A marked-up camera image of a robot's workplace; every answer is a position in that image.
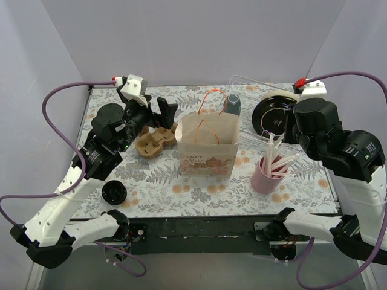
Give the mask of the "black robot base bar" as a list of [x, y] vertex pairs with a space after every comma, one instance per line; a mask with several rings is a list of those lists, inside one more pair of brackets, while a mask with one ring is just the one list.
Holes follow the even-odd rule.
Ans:
[[131, 218], [131, 253], [270, 254], [268, 241], [256, 238], [255, 224], [265, 226], [273, 215]]

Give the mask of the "floral paper table mat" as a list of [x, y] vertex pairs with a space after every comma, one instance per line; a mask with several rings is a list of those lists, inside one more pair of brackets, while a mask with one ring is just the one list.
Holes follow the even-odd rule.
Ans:
[[269, 195], [252, 189], [250, 177], [265, 151], [265, 142], [251, 122], [254, 107], [270, 86], [233, 82], [224, 86], [154, 86], [153, 98], [176, 103], [176, 120], [202, 110], [221, 109], [226, 94], [241, 99], [241, 133], [231, 177], [181, 176], [176, 146], [166, 147], [154, 159], [144, 159], [130, 147], [110, 174], [128, 193], [119, 210], [129, 217], [225, 216], [276, 214], [285, 207], [314, 214], [336, 214], [336, 193], [328, 173], [318, 162], [301, 154], [286, 176]]

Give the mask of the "dark teal ceramic cup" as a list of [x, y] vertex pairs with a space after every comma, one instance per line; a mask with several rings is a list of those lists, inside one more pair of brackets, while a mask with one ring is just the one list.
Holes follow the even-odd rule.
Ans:
[[224, 112], [228, 114], [234, 114], [234, 115], [240, 116], [241, 100], [238, 95], [230, 94], [227, 96], [227, 104]]

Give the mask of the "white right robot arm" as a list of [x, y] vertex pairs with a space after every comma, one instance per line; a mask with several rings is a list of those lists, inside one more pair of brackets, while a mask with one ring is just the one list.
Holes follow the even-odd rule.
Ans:
[[285, 208], [260, 230], [267, 240], [308, 236], [335, 244], [346, 256], [386, 264], [385, 155], [379, 139], [364, 130], [345, 130], [334, 103], [309, 98], [287, 114], [291, 142], [331, 170], [345, 187], [354, 215], [325, 217]]

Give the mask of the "stack of black cup lids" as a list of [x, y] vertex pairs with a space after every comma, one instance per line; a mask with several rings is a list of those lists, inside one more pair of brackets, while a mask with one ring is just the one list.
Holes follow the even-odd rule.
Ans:
[[102, 187], [102, 198], [109, 205], [120, 205], [125, 201], [126, 197], [126, 187], [118, 180], [109, 181]]

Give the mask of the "cream ceramic plate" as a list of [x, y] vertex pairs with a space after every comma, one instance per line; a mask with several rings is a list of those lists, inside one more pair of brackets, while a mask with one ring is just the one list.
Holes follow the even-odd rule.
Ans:
[[275, 104], [275, 105], [282, 105], [282, 104], [290, 104], [290, 103], [297, 103], [299, 100], [299, 96], [293, 92], [285, 91], [281, 89], [272, 90], [269, 92], [266, 92], [262, 97], [260, 104]]

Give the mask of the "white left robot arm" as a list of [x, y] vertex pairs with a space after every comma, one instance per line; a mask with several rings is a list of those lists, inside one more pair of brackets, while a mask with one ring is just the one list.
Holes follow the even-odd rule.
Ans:
[[146, 104], [136, 100], [125, 105], [109, 103], [102, 106], [91, 121], [92, 129], [79, 155], [75, 156], [55, 196], [25, 224], [10, 230], [17, 243], [26, 247], [28, 257], [48, 269], [62, 264], [70, 254], [94, 241], [112, 238], [125, 240], [129, 219], [118, 210], [77, 224], [68, 224], [73, 214], [110, 173], [121, 163], [125, 152], [145, 126], [170, 129], [174, 123], [177, 104], [157, 99], [159, 112], [151, 109], [151, 96]]

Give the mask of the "pink straw holder cup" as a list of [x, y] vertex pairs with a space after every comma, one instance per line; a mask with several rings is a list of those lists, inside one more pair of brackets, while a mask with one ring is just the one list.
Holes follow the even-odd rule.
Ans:
[[275, 190], [275, 188], [284, 179], [284, 177], [280, 176], [277, 178], [273, 178], [270, 176], [266, 176], [262, 171], [263, 159], [264, 158], [261, 158], [258, 165], [256, 166], [256, 169], [250, 178], [250, 185], [252, 186], [252, 189], [254, 189], [254, 191], [256, 191], [257, 193], [267, 195]]

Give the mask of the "printed kraft paper bag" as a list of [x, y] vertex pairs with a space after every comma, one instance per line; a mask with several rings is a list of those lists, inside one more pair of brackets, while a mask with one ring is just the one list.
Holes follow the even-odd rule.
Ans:
[[182, 176], [229, 178], [235, 164], [240, 137], [240, 117], [226, 112], [225, 98], [219, 112], [199, 109], [182, 116], [175, 130]]

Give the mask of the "stacked brown pulp cup carriers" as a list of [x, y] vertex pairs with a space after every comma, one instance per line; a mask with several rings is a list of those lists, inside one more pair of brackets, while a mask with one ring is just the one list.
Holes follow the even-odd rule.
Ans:
[[135, 142], [137, 153], [145, 159], [154, 159], [159, 156], [165, 146], [171, 146], [176, 142], [175, 130], [178, 124], [174, 122], [170, 129], [158, 127], [153, 132], [147, 132]]

